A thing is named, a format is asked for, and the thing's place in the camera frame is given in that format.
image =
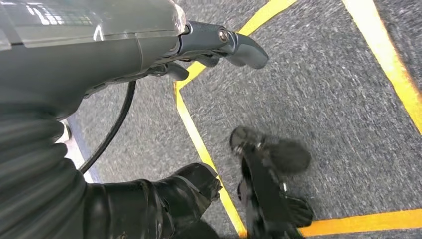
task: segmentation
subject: yellow line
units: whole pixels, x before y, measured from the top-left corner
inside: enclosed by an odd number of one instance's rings
[[[252,16],[245,26],[240,29],[239,33],[246,36],[250,35],[268,20],[281,13],[281,11],[290,7],[290,5],[295,2],[296,0],[270,0]],[[186,80],[177,83],[180,89],[198,76],[205,68],[206,67],[199,62],[194,62],[188,67],[189,77]]]
[[[217,171],[213,161],[211,160],[210,154],[205,148],[205,145],[202,142],[202,139],[198,133],[198,130],[196,129],[195,124],[192,121],[192,118],[188,112],[188,109],[186,108],[186,105],[183,102],[182,95],[180,94],[180,85],[178,84],[178,82],[175,82],[175,89],[176,89],[177,111],[179,112],[179,115],[182,118],[183,124],[185,125],[186,130],[188,131],[188,134],[191,137],[192,142],[194,143],[195,149],[197,150],[201,161],[208,164],[215,171]],[[247,234],[246,228],[243,225],[243,222],[240,219],[239,213],[237,213],[236,207],[234,206],[233,201],[231,200],[224,185],[223,185],[223,188],[220,190],[220,198],[237,233],[239,234],[241,238],[245,238]]]
[[[422,94],[402,63],[371,0],[343,0],[394,90],[422,134]]]
[[[422,209],[313,222],[300,229],[305,237],[422,228]]]

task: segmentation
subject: screw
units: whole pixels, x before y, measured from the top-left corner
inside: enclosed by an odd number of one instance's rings
[[[220,38],[220,41],[227,42],[228,41],[228,32],[226,29],[222,28],[220,31],[218,31],[218,37]]]

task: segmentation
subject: black hose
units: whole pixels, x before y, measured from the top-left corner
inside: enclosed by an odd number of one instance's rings
[[[96,160],[101,156],[101,154],[104,152],[104,150],[108,147],[108,145],[111,143],[113,138],[116,136],[117,132],[119,131],[121,125],[124,122],[124,119],[127,116],[127,113],[129,112],[130,106],[132,105],[133,95],[135,94],[135,87],[136,87],[136,81],[131,81],[129,84],[127,84],[127,91],[126,91],[126,97],[124,98],[123,106],[121,107],[120,114],[114,123],[113,127],[111,128],[110,132],[108,132],[105,139],[102,141],[102,143],[97,147],[95,152],[91,155],[91,157],[82,164],[82,166],[79,168],[79,171],[81,171],[83,174],[88,171],[89,168],[96,162]]]

